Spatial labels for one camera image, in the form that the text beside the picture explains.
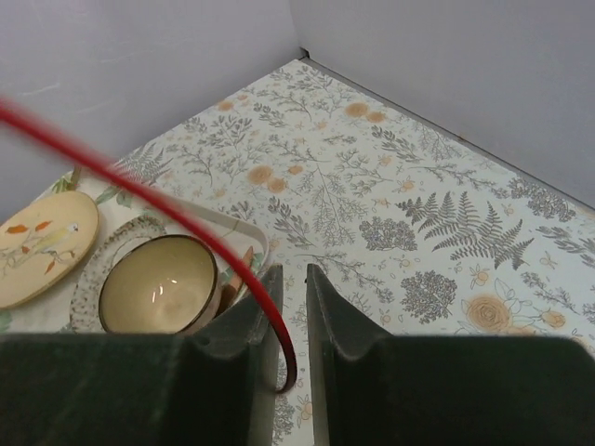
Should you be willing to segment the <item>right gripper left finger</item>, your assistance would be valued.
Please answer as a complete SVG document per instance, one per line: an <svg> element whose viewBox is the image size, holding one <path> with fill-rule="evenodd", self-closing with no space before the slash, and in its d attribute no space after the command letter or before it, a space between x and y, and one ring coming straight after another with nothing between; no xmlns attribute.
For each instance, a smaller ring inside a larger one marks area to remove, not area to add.
<svg viewBox="0 0 595 446"><path fill-rule="evenodd" d="M5 445L268 445L279 345L247 296L192 335L5 334Z"/></svg>

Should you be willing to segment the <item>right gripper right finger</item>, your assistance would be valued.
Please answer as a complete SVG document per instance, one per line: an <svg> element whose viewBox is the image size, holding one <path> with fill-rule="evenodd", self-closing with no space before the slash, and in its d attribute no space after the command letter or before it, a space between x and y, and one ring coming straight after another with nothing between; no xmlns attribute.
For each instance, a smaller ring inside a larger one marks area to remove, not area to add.
<svg viewBox="0 0 595 446"><path fill-rule="evenodd" d="M318 445L590 445L594 360L549 336L394 335L307 269Z"/></svg>

